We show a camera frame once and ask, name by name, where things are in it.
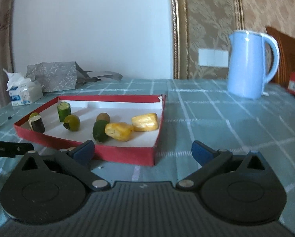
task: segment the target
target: white tissue paper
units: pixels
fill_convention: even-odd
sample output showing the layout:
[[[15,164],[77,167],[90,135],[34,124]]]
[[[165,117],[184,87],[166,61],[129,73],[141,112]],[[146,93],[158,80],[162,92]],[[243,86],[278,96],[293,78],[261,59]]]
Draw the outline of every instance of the white tissue paper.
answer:
[[[24,78],[20,73],[9,73],[4,69],[8,76],[7,91],[13,106],[34,103],[42,96],[42,88],[38,81]]]

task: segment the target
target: white switch plate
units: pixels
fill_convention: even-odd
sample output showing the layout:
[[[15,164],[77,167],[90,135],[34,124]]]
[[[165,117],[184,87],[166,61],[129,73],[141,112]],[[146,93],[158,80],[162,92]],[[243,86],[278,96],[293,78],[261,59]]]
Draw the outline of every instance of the white switch plate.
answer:
[[[229,67],[229,52],[215,49],[199,49],[199,66]]]

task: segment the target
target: yellow corn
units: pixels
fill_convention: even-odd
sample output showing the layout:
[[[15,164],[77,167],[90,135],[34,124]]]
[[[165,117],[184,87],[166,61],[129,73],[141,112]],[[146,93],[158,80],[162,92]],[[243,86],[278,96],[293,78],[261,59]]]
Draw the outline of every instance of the yellow corn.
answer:
[[[133,126],[127,123],[109,123],[105,127],[106,135],[118,141],[129,141],[133,132]]]
[[[157,114],[149,113],[131,119],[134,131],[153,131],[158,128]]]

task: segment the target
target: blue electric kettle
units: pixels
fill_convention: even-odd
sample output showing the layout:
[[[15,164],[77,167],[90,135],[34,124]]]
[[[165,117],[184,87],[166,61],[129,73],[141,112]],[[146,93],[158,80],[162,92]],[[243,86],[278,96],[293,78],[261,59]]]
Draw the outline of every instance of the blue electric kettle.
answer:
[[[276,74],[279,66],[277,41],[264,33],[238,30],[229,36],[232,53],[229,62],[227,89],[235,95],[257,99],[265,84]],[[266,74],[265,43],[273,50],[273,65]]]

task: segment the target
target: brown wooden furniture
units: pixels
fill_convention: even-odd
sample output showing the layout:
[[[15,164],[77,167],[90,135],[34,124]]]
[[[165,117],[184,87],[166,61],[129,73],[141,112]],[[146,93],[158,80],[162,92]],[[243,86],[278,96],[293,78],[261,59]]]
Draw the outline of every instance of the brown wooden furniture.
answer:
[[[269,26],[266,30],[277,40],[280,51],[279,69],[272,82],[288,87],[290,74],[295,72],[295,39]]]

